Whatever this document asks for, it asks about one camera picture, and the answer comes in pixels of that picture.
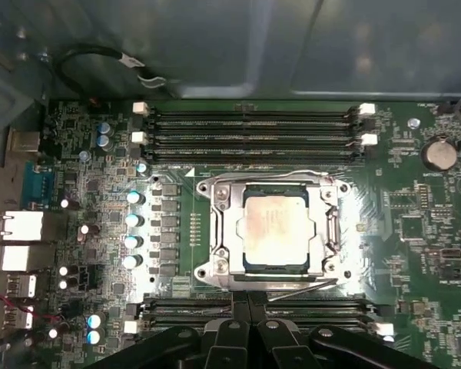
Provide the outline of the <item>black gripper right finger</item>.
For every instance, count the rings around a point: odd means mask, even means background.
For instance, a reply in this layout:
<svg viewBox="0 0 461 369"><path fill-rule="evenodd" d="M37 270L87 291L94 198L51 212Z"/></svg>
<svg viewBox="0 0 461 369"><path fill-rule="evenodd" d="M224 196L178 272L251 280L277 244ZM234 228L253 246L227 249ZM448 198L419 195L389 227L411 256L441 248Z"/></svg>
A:
<svg viewBox="0 0 461 369"><path fill-rule="evenodd" d="M251 321L257 327L270 363L277 368L418 368L420 360L378 339L323 325L307 336L266 315L264 292L249 293Z"/></svg>

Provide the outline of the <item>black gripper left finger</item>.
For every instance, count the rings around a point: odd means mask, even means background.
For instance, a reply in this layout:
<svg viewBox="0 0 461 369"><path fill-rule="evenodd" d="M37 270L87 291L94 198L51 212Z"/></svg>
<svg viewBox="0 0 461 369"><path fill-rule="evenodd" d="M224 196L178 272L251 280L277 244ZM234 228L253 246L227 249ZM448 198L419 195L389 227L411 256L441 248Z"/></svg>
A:
<svg viewBox="0 0 461 369"><path fill-rule="evenodd" d="M250 338L248 293L232 294L232 318L209 321L203 334L171 327L90 368L246 368Z"/></svg>

